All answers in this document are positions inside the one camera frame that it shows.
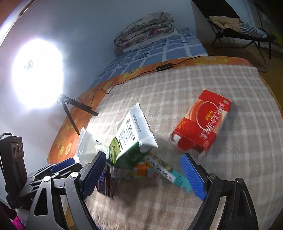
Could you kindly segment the brown Snickers wrapper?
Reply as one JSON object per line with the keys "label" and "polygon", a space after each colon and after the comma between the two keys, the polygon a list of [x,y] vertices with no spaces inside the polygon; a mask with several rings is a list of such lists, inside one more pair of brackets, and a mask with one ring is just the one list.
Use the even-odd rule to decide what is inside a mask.
{"label": "brown Snickers wrapper", "polygon": [[113,198],[119,192],[119,180],[111,176],[111,164],[109,162],[106,162],[106,166],[99,177],[96,190],[110,198]]}

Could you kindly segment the white paper towel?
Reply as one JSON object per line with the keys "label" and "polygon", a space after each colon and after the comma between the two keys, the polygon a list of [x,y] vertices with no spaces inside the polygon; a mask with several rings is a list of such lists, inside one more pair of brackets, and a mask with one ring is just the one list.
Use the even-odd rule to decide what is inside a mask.
{"label": "white paper towel", "polygon": [[100,151],[105,153],[106,158],[109,159],[107,147],[97,141],[90,132],[82,127],[79,134],[77,150],[74,156],[75,161],[84,166],[91,163]]}

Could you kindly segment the white green wet-wipes pack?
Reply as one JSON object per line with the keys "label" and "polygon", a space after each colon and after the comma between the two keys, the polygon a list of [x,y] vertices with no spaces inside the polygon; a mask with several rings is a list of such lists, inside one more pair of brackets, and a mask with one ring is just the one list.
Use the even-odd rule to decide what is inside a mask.
{"label": "white green wet-wipes pack", "polygon": [[158,148],[156,138],[139,103],[126,114],[109,148],[111,165],[132,169],[153,149]]}

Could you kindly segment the clear bottle teal cap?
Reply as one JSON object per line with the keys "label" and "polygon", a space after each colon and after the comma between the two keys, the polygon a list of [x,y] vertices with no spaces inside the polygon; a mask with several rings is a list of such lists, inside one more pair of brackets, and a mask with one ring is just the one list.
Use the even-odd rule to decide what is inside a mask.
{"label": "clear bottle teal cap", "polygon": [[149,153],[144,160],[131,170],[112,167],[110,174],[117,179],[165,178],[185,193],[192,192],[187,178],[161,160],[156,155]]}

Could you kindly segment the red cigarette box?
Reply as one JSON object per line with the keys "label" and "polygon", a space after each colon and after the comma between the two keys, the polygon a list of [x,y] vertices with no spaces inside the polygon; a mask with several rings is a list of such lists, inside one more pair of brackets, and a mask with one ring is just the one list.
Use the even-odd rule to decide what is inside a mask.
{"label": "red cigarette box", "polygon": [[232,101],[208,90],[203,90],[190,110],[177,124],[169,140],[182,151],[193,149],[202,158],[213,145]]}

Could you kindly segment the beige plaid blanket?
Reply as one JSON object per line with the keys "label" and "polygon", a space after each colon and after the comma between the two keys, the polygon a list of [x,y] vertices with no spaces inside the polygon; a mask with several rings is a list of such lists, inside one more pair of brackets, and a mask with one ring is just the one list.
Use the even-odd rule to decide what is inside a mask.
{"label": "beige plaid blanket", "polygon": [[[271,227],[282,209],[282,116],[256,68],[201,65],[141,76],[105,96],[87,130],[109,146],[136,102],[156,157],[180,171],[189,152],[220,178],[243,178],[259,228]],[[101,229],[186,229],[201,200],[161,177],[120,181],[116,197],[94,192],[87,205]]]}

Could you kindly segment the black mini tripod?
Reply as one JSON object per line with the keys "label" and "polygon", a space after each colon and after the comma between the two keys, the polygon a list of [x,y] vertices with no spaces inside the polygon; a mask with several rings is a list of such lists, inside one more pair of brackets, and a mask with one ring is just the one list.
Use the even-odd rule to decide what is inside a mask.
{"label": "black mini tripod", "polygon": [[73,128],[75,129],[77,135],[80,135],[80,131],[78,127],[76,126],[76,122],[74,121],[72,114],[76,111],[76,109],[85,111],[92,116],[98,116],[98,112],[94,111],[91,106],[86,105],[82,102],[82,100],[77,97],[75,99],[72,99],[64,94],[61,94],[59,98],[57,99],[57,103],[61,104],[63,106],[63,109],[67,115],[67,118],[69,119],[70,123],[72,124]]}

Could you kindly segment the blue checked bedsheet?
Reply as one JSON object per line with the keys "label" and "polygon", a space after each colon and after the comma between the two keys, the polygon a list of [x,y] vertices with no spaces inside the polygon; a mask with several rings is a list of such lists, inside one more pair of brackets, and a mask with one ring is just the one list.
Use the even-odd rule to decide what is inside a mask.
{"label": "blue checked bedsheet", "polygon": [[116,58],[95,79],[91,87],[154,63],[206,55],[208,54],[197,36],[189,28],[181,29],[176,35],[148,43]]}

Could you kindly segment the black folding chair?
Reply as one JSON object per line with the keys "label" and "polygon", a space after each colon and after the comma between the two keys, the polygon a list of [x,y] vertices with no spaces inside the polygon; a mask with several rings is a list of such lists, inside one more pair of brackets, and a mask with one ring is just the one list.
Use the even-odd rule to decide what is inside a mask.
{"label": "black folding chair", "polygon": [[249,40],[250,42],[245,45],[243,48],[246,48],[248,47],[249,45],[252,45],[252,44],[255,44],[256,48],[258,49],[258,51],[260,52],[260,54],[262,55],[261,53],[261,45],[260,45],[260,42],[266,42],[269,44],[269,52],[268,52],[268,55],[269,55],[269,59],[271,59],[272,57],[272,42],[274,42],[275,40],[275,37],[273,35],[269,35],[268,32],[266,32],[265,30],[263,30],[264,32],[266,32],[268,34],[268,37],[265,38],[265,39],[259,39],[259,38],[255,38],[255,37],[251,37],[251,36],[248,36],[248,35],[244,35],[242,34],[241,32],[238,33],[230,28],[227,28],[227,29],[221,29],[219,28],[218,26],[216,26],[215,24],[213,24],[210,19],[208,18],[207,19],[210,26],[212,27],[214,33],[215,33],[215,38],[212,42],[212,47],[214,47],[216,41],[218,40],[220,42],[220,44],[222,45],[222,47],[224,47],[224,44],[222,43],[222,38],[224,37],[229,37],[229,38],[238,38],[238,39],[242,39],[242,40]]}

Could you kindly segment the striped cloth on chair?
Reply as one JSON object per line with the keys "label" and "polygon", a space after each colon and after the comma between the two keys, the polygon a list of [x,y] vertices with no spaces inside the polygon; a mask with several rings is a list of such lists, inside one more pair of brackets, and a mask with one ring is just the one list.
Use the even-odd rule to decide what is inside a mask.
{"label": "striped cloth on chair", "polygon": [[260,28],[256,28],[253,25],[245,23],[245,22],[241,22],[239,24],[239,29],[242,34],[245,34],[251,37],[255,37],[259,39],[265,39],[268,37],[268,34],[264,32],[263,30],[261,30]]}

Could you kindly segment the folded floral quilt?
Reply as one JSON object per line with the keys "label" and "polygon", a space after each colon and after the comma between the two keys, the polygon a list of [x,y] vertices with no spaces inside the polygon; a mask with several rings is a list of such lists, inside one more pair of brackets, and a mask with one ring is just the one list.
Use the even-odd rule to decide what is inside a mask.
{"label": "folded floral quilt", "polygon": [[153,12],[129,24],[117,35],[114,45],[117,49],[124,50],[156,35],[170,34],[174,29],[174,18],[171,14]]}

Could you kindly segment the beige cloth on chair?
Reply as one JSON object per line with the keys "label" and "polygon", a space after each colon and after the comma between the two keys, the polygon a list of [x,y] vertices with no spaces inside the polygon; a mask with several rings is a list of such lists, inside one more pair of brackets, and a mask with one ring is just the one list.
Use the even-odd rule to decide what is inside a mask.
{"label": "beige cloth on chair", "polygon": [[238,18],[230,18],[224,16],[210,16],[210,21],[221,29],[230,28],[238,33],[240,30],[240,20]]}

